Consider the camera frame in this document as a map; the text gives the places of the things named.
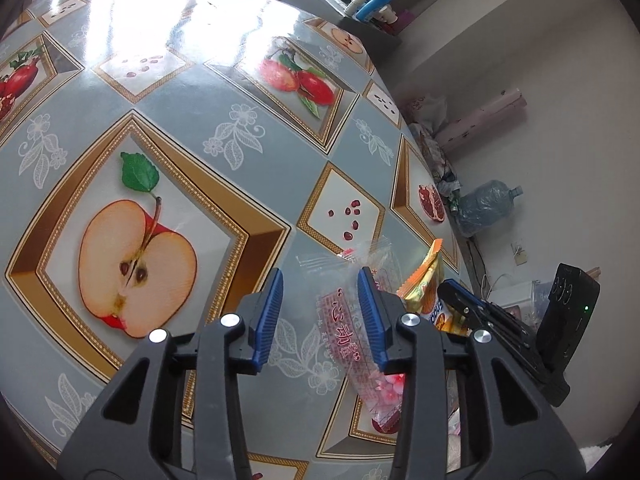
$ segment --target snack package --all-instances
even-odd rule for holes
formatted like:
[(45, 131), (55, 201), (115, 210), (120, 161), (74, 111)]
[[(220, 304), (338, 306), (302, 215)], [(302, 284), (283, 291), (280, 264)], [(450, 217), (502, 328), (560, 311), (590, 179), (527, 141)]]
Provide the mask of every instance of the snack package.
[(374, 426), (387, 433), (397, 426), (403, 376), (382, 375), (371, 355), (358, 302), (357, 275), (367, 266), (380, 290), (399, 285), (391, 244), (381, 237), (332, 256), (303, 256), (298, 261), (316, 297), (319, 328), (331, 358), (339, 364), (369, 410)]
[(438, 330), (466, 335), (468, 330), (463, 325), (462, 316), (438, 298), (438, 286), (444, 280), (441, 248), (442, 240), (434, 240), (425, 259), (396, 294), (404, 300), (408, 312), (428, 319)]

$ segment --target green leaf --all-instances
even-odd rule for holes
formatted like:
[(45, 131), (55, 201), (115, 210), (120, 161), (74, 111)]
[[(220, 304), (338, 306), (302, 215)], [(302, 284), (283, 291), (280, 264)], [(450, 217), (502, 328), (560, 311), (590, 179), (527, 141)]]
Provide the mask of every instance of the green leaf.
[(129, 189), (151, 193), (156, 187), (160, 174), (151, 161), (142, 153), (121, 152), (122, 183)]
[(315, 102), (307, 99), (302, 94), (298, 94), (298, 97), (302, 101), (302, 104), (306, 106), (306, 108), (316, 117), (320, 118), (320, 113), (318, 112), (318, 105)]
[(309, 68), (306, 69), (307, 72), (311, 72), (314, 75), (317, 75), (318, 77), (321, 77), (322, 79), (327, 79), (326, 74), (320, 70), (319, 68), (316, 68), (315, 66), (310, 66)]
[(278, 56), (278, 61), (281, 62), (287, 68), (290, 68), (295, 72), (299, 72), (300, 70), (302, 70), (298, 65), (295, 64), (295, 62), (289, 56), (287, 56), (287, 54), (284, 54), (284, 53), (280, 54)]

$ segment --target black device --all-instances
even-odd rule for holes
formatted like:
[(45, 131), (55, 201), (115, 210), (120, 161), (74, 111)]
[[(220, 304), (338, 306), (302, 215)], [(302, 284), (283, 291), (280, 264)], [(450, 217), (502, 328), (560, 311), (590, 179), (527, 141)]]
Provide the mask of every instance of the black device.
[(464, 316), (470, 329), (487, 330), (501, 342), (553, 406), (560, 406), (569, 395), (564, 370), (587, 327), (599, 292), (600, 285), (588, 274), (560, 264), (548, 309), (536, 333), (454, 280), (445, 280), (438, 287), (439, 298)]
[[(237, 374), (267, 361), (282, 303), (272, 269), (261, 292), (199, 334), (153, 330), (105, 386), (66, 443), (64, 480), (251, 480)], [(194, 471), (181, 467), (180, 422), (186, 370), (197, 368)]]
[[(503, 346), (508, 336), (484, 328), (468, 338), (440, 332), (405, 312), (395, 294), (379, 291), (368, 267), (358, 274), (358, 300), (380, 371), (406, 374), (389, 480), (584, 477), (575, 442)], [(456, 370), (460, 396), (462, 467), (450, 473), (445, 369)]]

